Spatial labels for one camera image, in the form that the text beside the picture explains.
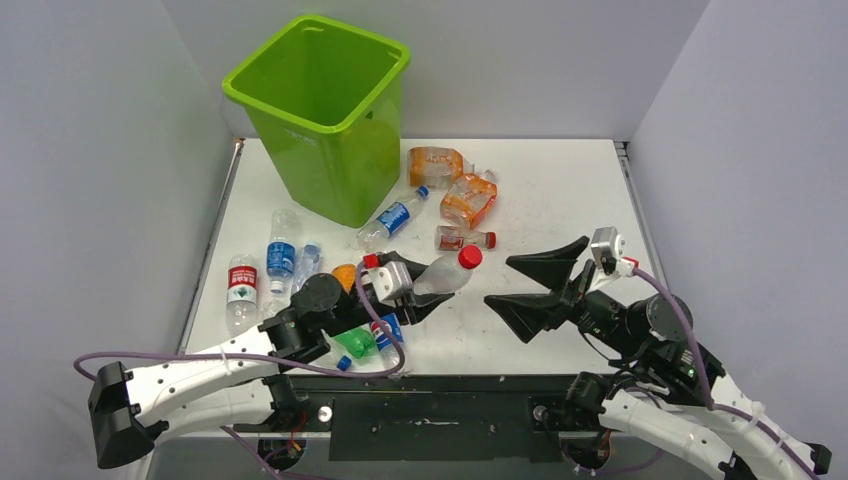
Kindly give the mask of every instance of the white table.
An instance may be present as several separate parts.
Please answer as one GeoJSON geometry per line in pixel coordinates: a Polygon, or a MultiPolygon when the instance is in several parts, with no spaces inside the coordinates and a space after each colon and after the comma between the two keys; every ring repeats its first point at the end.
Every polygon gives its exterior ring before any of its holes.
{"type": "MultiPolygon", "coordinates": [[[[498,173],[498,199],[479,227],[494,231],[497,248],[484,252],[483,264],[455,298],[436,309],[421,324],[403,334],[413,362],[414,374],[570,374],[580,371],[611,373],[606,362],[577,334],[573,325],[540,333],[523,344],[492,310],[483,296],[532,293],[544,289],[508,268],[509,255],[537,253],[571,243],[581,235],[591,237],[598,227],[616,226],[627,239],[627,255],[642,261],[651,271],[639,222],[610,140],[403,140],[400,179],[375,216],[408,189],[406,151],[419,145],[438,145],[459,150],[479,170],[498,173]]],[[[391,242],[410,260],[429,263],[439,252],[433,244],[443,191],[434,191],[423,213],[391,242]]],[[[271,213],[281,207],[293,209],[304,226],[304,238],[318,239],[324,250],[323,271],[342,263],[357,263],[362,252],[354,250],[356,230],[338,225],[295,203],[274,169],[259,140],[247,140],[232,184],[226,212],[202,285],[186,347],[195,352],[227,338],[225,292],[227,267],[237,253],[249,253],[260,270],[259,303],[270,299],[264,275],[265,248],[271,213]]],[[[579,272],[590,253],[575,267],[579,272]]],[[[639,279],[624,279],[604,288],[624,304],[653,294],[639,279]]],[[[327,358],[316,364],[328,366],[327,358]]],[[[380,370],[378,355],[358,371],[380,370]]],[[[295,370],[291,373],[305,373],[295,370]]]]}

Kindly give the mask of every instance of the screw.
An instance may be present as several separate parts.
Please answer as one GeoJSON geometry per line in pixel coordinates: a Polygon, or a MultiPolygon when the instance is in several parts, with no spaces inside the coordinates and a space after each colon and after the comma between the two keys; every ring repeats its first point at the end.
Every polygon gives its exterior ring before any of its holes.
{"type": "Polygon", "coordinates": [[[548,409],[544,405],[537,405],[536,408],[533,409],[533,418],[541,422],[545,419],[545,412],[547,411],[548,409]]]}
{"type": "Polygon", "coordinates": [[[318,421],[322,423],[327,423],[330,419],[333,418],[333,409],[327,406],[323,406],[318,409],[318,421]]]}

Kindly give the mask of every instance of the green plastic bin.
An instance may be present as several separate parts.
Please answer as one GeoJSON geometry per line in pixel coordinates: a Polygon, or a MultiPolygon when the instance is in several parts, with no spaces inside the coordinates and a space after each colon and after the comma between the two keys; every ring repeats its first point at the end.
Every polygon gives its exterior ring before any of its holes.
{"type": "Polygon", "coordinates": [[[292,198],[361,227],[400,175],[409,50],[317,15],[294,19],[221,87],[244,106],[292,198]]]}

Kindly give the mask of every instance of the gray wall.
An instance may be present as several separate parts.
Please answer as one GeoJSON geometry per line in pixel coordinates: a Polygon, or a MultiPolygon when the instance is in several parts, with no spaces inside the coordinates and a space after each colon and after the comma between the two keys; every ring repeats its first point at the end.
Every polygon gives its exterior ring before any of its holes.
{"type": "Polygon", "coordinates": [[[221,80],[293,17],[320,13],[412,51],[407,137],[628,139],[707,0],[163,0],[233,133],[221,80]]]}
{"type": "Polygon", "coordinates": [[[71,361],[174,350],[232,138],[158,0],[5,1],[0,45],[0,476],[121,478],[71,361]]]}
{"type": "Polygon", "coordinates": [[[846,478],[848,3],[710,2],[633,138],[702,343],[846,478]]]}

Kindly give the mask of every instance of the green bottle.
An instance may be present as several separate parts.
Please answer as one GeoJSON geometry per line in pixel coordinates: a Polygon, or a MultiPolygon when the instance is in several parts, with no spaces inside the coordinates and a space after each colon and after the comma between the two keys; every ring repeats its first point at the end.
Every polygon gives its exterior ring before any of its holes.
{"type": "Polygon", "coordinates": [[[353,358],[362,358],[370,354],[376,346],[374,336],[362,327],[351,328],[336,335],[333,340],[341,343],[353,358]]]}

